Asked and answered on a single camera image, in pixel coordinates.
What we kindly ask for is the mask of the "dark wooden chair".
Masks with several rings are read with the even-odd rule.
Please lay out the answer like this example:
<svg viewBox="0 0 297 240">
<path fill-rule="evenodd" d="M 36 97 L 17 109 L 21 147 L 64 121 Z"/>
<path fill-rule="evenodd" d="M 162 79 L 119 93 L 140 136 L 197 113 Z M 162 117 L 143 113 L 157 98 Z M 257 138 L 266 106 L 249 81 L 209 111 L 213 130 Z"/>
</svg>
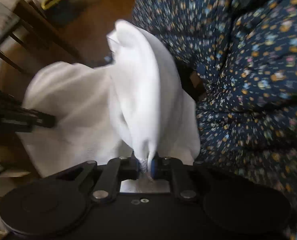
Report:
<svg viewBox="0 0 297 240">
<path fill-rule="evenodd" d="M 57 44 L 75 59 L 81 61 L 82 57 L 78 50 L 60 36 L 58 31 L 36 10 L 36 6 L 33 5 L 32 2 L 18 0 L 11 12 L 13 15 L 8 18 L 0 34 L 0 46 L 8 37 L 11 37 L 22 47 L 26 47 L 22 40 L 14 35 L 14 31 L 18 27 L 22 26 L 29 33 L 36 35 L 40 41 L 45 42 L 46 40 L 49 40 Z M 28 76 L 31 75 L 29 72 L 9 59 L 1 50 L 0 59 L 21 74 Z"/>
</svg>

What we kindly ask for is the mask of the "dark floral fabric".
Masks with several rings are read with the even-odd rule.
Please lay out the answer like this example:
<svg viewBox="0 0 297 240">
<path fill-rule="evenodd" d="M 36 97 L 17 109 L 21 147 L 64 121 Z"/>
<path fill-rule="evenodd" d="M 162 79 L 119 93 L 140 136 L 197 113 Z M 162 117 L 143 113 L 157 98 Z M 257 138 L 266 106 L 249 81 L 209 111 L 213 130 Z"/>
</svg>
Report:
<svg viewBox="0 0 297 240">
<path fill-rule="evenodd" d="M 203 82 L 197 161 L 281 191 L 297 229 L 297 0 L 135 0 L 132 21 Z"/>
</svg>

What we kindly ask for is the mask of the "white sweatshirt with emblem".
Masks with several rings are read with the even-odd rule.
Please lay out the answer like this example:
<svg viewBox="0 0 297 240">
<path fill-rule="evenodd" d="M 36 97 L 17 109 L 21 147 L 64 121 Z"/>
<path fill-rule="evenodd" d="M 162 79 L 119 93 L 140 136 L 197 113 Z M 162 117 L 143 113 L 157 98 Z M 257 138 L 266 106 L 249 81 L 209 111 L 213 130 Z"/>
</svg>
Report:
<svg viewBox="0 0 297 240">
<path fill-rule="evenodd" d="M 196 104 L 166 47 L 124 20 L 107 40 L 112 63 L 90 68 L 56 62 L 26 89 L 23 106 L 57 120 L 54 128 L 20 135 L 41 176 L 131 154 L 148 172 L 156 155 L 191 165 L 199 154 Z"/>
</svg>

